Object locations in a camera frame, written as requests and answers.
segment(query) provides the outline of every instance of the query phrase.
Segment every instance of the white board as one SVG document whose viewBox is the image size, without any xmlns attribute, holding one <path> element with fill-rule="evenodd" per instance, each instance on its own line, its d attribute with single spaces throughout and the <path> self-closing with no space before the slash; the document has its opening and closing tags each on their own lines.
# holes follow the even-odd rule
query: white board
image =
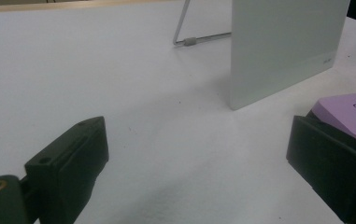
<svg viewBox="0 0 356 224">
<path fill-rule="evenodd" d="M 234 0 L 230 106 L 333 66 L 349 0 Z"/>
</svg>

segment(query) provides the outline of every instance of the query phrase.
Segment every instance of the white table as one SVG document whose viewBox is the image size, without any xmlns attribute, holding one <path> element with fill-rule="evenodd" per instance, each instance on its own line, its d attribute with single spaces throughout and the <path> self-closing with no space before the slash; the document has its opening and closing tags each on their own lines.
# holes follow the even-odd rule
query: white table
<svg viewBox="0 0 356 224">
<path fill-rule="evenodd" d="M 334 68 L 233 112 L 231 42 L 173 48 L 182 4 L 0 13 L 0 175 L 102 115 L 111 160 L 78 224 L 341 223 L 285 154 L 294 115 L 356 92 L 356 21 Z"/>
</svg>

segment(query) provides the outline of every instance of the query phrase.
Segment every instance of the metal wire leg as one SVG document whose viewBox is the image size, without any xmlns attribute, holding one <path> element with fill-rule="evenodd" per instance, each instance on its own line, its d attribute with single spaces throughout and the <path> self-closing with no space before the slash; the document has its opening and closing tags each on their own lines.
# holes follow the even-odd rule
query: metal wire leg
<svg viewBox="0 0 356 224">
<path fill-rule="evenodd" d="M 218 35 L 208 35 L 208 36 L 203 36 L 203 37 L 189 37 L 189 38 L 185 38 L 181 41 L 178 41 L 178 34 L 180 33 L 184 18 L 186 17 L 186 13 L 187 13 L 187 9 L 189 8 L 189 4 L 190 4 L 190 0 L 186 0 L 184 2 L 183 10 L 181 11 L 180 19 L 178 21 L 178 27 L 177 27 L 177 30 L 175 31 L 175 35 L 174 35 L 174 39 L 173 39 L 173 43 L 175 46 L 192 46 L 192 45 L 196 45 L 198 43 L 204 43 L 207 41 L 222 39 L 222 38 L 231 36 L 231 32 L 230 32 L 230 33 L 223 33 L 223 34 L 218 34 Z"/>
</svg>

